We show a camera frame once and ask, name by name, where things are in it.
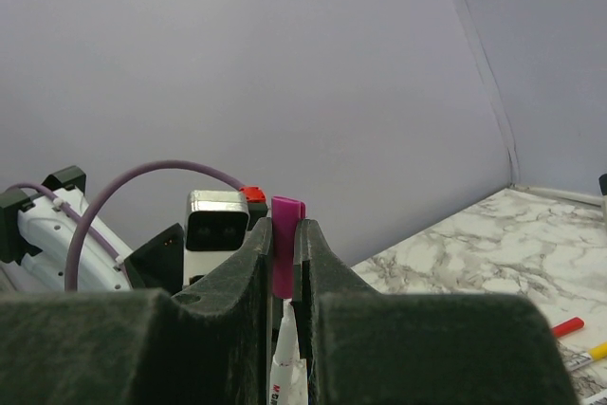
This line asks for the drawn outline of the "magenta-tipped white pen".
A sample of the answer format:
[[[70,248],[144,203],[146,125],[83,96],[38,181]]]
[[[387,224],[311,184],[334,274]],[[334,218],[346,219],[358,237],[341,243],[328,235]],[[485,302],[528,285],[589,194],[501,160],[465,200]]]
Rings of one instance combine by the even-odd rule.
[[[299,355],[297,324],[291,301],[283,304],[268,386],[268,404],[309,403],[306,369]]]

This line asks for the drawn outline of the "purple-tipped white pen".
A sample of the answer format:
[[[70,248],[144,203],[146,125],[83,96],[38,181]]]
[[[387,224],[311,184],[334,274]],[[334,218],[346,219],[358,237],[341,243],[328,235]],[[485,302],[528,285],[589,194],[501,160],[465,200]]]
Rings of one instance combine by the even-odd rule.
[[[602,391],[595,395],[585,398],[582,405],[607,405],[607,391]]]

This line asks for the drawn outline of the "magenta pen cap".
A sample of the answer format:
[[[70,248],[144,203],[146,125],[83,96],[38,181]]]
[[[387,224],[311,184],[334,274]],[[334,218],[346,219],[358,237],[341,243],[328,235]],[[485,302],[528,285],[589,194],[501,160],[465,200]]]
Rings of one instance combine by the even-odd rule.
[[[284,197],[271,198],[271,221],[273,236],[273,294],[280,299],[293,296],[293,259],[295,234],[298,224],[306,217],[303,201]]]

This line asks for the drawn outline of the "yellow pen cap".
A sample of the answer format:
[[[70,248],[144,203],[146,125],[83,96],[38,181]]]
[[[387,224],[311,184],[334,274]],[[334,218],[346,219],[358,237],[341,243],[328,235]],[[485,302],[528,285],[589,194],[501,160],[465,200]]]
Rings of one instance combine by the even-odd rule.
[[[607,357],[607,342],[604,342],[588,351],[588,355],[593,361],[605,359]]]

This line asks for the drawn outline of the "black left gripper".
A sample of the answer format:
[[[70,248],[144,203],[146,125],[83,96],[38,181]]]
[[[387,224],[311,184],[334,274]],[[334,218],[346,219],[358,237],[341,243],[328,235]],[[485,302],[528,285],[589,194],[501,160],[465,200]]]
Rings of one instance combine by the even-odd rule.
[[[171,225],[128,257],[128,278],[134,289],[181,289],[184,267],[184,230]]]

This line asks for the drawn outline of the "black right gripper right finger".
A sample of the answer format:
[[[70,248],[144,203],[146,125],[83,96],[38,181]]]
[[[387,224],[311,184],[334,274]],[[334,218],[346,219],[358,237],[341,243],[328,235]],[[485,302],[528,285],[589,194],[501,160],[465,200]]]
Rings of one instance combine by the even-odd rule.
[[[552,331],[511,294],[384,294],[295,234],[293,303],[313,404],[575,404]]]

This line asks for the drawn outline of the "grey black stapler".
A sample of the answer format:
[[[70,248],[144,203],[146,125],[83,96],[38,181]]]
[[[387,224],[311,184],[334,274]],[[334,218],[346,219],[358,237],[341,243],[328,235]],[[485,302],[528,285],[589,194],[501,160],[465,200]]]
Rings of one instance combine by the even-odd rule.
[[[603,222],[604,225],[607,226],[607,174],[602,174],[598,178],[598,185],[602,197],[601,208],[603,214]]]

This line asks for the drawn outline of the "orange-tipped white pen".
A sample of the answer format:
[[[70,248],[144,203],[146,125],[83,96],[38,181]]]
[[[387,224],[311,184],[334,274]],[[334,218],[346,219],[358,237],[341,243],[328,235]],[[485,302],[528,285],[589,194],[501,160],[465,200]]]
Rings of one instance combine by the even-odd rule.
[[[594,359],[588,353],[578,353],[568,358],[564,366],[568,372],[574,372],[594,362]]]

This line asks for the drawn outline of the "red pen cap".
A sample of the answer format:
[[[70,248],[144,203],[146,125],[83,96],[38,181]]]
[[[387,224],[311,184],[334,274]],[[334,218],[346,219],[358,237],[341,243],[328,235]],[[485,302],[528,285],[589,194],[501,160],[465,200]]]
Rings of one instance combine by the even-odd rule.
[[[561,337],[565,337],[569,334],[572,334],[576,331],[581,330],[585,325],[585,322],[580,317],[573,317],[564,322],[556,324],[552,328],[553,335],[559,339]]]

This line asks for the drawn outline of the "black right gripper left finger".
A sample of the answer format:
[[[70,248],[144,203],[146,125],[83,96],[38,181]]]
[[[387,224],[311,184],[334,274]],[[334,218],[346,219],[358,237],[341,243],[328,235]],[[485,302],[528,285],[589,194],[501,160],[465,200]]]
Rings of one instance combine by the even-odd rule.
[[[264,404],[272,227],[175,295],[5,293],[5,404]]]

